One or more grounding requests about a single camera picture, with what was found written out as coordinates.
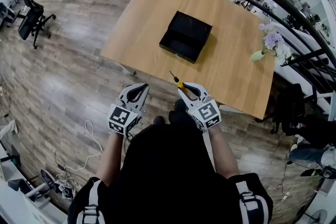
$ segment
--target yellow screwdriver handle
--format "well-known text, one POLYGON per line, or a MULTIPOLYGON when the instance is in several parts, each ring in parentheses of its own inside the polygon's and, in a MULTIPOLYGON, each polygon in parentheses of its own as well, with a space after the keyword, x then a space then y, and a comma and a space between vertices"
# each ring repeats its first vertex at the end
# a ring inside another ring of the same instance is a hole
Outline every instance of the yellow screwdriver handle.
POLYGON ((182 82, 177 82, 176 85, 182 90, 184 91, 185 93, 188 93, 188 90, 185 88, 185 86, 183 85, 182 82))

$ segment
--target shoe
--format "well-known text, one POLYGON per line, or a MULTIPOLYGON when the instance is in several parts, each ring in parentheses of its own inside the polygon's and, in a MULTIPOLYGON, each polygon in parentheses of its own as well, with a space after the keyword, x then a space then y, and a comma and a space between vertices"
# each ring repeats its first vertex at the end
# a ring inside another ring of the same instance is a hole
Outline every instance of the shoe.
POLYGON ((290 151, 288 152, 287 154, 287 158, 289 157, 289 154, 293 151, 293 150, 296 150, 298 148, 298 145, 297 144, 294 144, 291 148, 290 148, 290 151))
POLYGON ((300 144, 300 143, 303 141, 303 139, 304 139, 304 138, 303 138, 301 135, 299 135, 299 134, 296 134, 295 137, 298 138, 298 140, 296 141, 297 144, 300 144))
POLYGON ((157 116, 157 117, 154 119, 153 124, 154 124, 154 125, 165 124, 163 116, 157 116))
POLYGON ((185 111, 187 106, 182 99, 178 99, 174 105, 175 111, 185 111))
POLYGON ((296 150, 298 148, 298 144, 294 144, 291 148, 289 153, 291 153, 293 150, 296 150))
POLYGON ((17 134, 19 132, 16 123, 14 122, 14 132, 17 134))

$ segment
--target shoulder strap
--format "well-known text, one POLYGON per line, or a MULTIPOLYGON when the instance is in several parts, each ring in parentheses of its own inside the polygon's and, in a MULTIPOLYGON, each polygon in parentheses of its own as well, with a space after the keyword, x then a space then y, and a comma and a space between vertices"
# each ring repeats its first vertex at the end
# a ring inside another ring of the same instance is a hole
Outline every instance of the shoulder strap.
POLYGON ((243 224, 267 224, 268 206, 262 196, 253 195, 247 187, 246 181, 237 182, 240 194, 239 207, 243 224))
POLYGON ((96 181, 90 189, 89 205, 78 214, 77 224, 105 224, 104 215, 98 208, 98 186, 101 180, 96 181))

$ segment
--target desk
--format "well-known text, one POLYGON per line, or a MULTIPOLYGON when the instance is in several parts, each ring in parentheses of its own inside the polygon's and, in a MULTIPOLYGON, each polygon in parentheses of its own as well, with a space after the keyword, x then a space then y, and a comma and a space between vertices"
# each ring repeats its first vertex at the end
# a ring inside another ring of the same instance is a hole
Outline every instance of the desk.
POLYGON ((252 62, 262 49, 262 21, 228 0, 131 0, 116 23, 101 56, 173 82, 203 85, 217 102, 262 119, 274 71, 274 58, 252 62), (213 26, 192 64, 159 47, 176 11, 213 26))
MULTIPOLYGON (((0 143, 0 158, 3 157, 7 157, 7 154, 0 143)), ((21 178, 27 180, 11 161, 3 162, 2 167, 7 181, 21 178)), ((14 191, 8 187, 7 182, 0 180, 0 193, 0 216, 3 215, 3 217, 7 219, 8 224, 42 223, 35 220, 32 213, 27 208, 23 193, 20 190, 14 191)), ((50 198, 41 197, 35 201, 35 205, 37 207, 44 205, 43 212, 53 219, 54 223, 67 223, 65 221, 67 215, 53 204, 49 203, 49 199, 50 198)))

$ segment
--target white cable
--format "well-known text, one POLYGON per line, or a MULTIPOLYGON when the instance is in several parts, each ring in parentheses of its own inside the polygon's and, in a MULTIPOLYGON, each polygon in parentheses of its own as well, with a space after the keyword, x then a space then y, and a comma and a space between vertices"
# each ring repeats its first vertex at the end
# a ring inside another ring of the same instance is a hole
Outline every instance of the white cable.
POLYGON ((67 168, 67 169, 70 169, 70 170, 73 170, 73 171, 79 171, 79 170, 82 170, 82 169, 84 169, 85 167, 86 167, 86 165, 87 165, 87 163, 88 163, 88 160, 89 160, 89 158, 91 158, 91 157, 97 157, 98 155, 100 155, 101 153, 103 153, 104 151, 103 151, 103 148, 101 147, 101 144, 98 142, 98 140, 96 139, 96 137, 95 137, 95 128, 93 127, 93 123, 92 122, 90 122, 90 121, 85 121, 85 128, 86 128, 86 130, 88 131, 88 133, 91 135, 91 137, 92 137, 92 139, 98 144, 98 146, 100 147, 100 152, 99 153, 97 153, 96 155, 91 155, 91 156, 88 156, 87 157, 87 159, 86 159, 86 162, 85 162, 85 164, 84 164, 84 166, 83 167, 81 167, 81 168, 79 168, 79 169, 73 169, 73 168, 71 168, 71 167, 69 167, 69 166, 64 166, 64 170, 67 168), (91 123, 91 125, 92 125, 92 133, 89 131, 89 129, 88 129, 88 127, 87 127, 87 123, 91 123))
POLYGON ((57 177, 59 177, 59 176, 62 176, 62 177, 63 177, 64 172, 65 172, 65 170, 63 170, 63 173, 62 173, 62 174, 57 174, 57 175, 55 176, 55 178, 57 179, 57 177))

